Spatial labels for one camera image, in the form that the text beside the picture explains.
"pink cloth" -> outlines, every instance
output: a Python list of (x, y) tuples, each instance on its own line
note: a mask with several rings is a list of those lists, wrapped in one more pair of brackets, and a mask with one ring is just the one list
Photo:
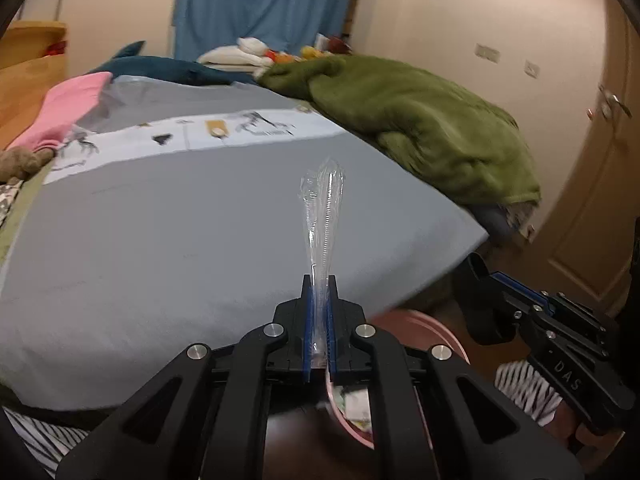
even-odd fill
[(111, 72), (97, 72), (67, 79), (47, 92), (38, 117), (9, 148), (24, 146), (32, 152), (42, 148), (56, 150), (71, 125), (98, 104), (102, 87)]

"silver screw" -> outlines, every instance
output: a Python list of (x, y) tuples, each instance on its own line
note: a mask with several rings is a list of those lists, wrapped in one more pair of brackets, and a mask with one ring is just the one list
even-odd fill
[(356, 334), (360, 337), (371, 337), (376, 333), (375, 327), (367, 324), (358, 325), (356, 327)]
[(268, 325), (264, 326), (262, 331), (264, 332), (265, 336), (278, 337), (284, 332), (284, 327), (279, 323), (269, 323)]
[(202, 359), (207, 355), (207, 347), (204, 345), (191, 345), (187, 350), (187, 355), (191, 359)]
[(445, 345), (436, 345), (431, 349), (431, 355), (439, 361), (446, 361), (451, 357), (451, 348)]

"green blanket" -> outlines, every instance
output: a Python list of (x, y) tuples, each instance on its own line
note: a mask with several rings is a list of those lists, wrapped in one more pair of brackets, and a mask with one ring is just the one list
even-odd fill
[(275, 65), (259, 83), (309, 101), (459, 204), (540, 200), (516, 121), (426, 70), (377, 57), (331, 56)]

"white pillow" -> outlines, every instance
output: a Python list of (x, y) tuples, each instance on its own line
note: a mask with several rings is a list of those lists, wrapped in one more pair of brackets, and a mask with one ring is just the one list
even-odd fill
[(271, 66), (273, 59), (269, 57), (259, 57), (247, 54), (238, 48), (237, 45), (219, 46), (202, 54), (198, 58), (198, 63), (216, 63), (220, 65), (254, 65)]
[(269, 47), (258, 38), (238, 38), (238, 47), (247, 54), (264, 56)]

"brown teddy bear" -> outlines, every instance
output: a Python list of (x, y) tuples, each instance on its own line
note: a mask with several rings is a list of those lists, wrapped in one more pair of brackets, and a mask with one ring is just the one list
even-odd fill
[(22, 146), (0, 152), (0, 184), (16, 184), (40, 171), (55, 155), (51, 148), (33, 153)]

